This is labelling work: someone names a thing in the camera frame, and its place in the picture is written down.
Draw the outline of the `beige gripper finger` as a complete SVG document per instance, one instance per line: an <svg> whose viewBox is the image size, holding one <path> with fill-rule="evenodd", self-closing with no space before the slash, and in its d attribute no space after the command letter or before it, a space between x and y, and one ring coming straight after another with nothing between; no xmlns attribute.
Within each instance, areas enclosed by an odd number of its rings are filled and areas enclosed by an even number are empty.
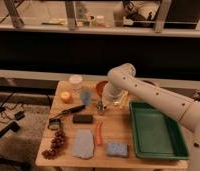
<svg viewBox="0 0 200 171"><path fill-rule="evenodd" d="M103 101L103 109L107 109L107 108L109 108L110 106L111 106L111 102L109 102L109 101Z"/></svg>

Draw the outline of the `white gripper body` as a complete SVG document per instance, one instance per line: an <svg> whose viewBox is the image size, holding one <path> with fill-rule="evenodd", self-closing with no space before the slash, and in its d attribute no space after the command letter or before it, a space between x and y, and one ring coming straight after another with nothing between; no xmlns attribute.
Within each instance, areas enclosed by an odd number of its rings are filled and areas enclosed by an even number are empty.
<svg viewBox="0 0 200 171"><path fill-rule="evenodd" d="M108 82L103 88L102 98L104 101L111 103L118 100L121 97L121 92L121 88L118 88L111 82Z"/></svg>

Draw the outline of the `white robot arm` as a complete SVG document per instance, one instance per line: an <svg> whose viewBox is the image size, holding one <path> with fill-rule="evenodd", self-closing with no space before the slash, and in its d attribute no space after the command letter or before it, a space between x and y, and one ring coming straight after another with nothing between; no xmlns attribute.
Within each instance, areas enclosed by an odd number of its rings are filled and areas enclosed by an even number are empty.
<svg viewBox="0 0 200 171"><path fill-rule="evenodd" d="M136 69L130 63L111 69L108 83L103 88L103 97L114 101L126 90L158 109L193 133L193 146L188 171L200 171L200 102L143 82L135 77Z"/></svg>

